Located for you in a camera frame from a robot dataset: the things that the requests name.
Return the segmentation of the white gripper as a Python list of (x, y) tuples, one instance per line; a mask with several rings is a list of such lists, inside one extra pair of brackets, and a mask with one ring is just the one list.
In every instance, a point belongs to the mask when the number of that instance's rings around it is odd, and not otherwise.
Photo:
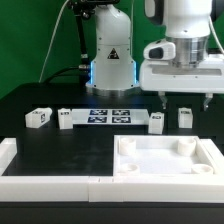
[(140, 67), (140, 87), (144, 91), (156, 91), (167, 107), (165, 92), (206, 93), (203, 110), (206, 111), (213, 93), (224, 93), (224, 60), (208, 59), (196, 68), (176, 68), (168, 61), (145, 60)]

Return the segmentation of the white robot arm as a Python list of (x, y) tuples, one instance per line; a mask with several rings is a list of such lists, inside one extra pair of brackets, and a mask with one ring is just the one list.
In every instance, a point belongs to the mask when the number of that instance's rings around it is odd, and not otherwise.
[(144, 14), (165, 28), (162, 39), (143, 51), (140, 69), (130, 53), (131, 21), (109, 2), (96, 5), (97, 54), (87, 88), (101, 94), (139, 87), (157, 92), (224, 93), (224, 48), (211, 53), (213, 22), (224, 13), (224, 0), (144, 0)]

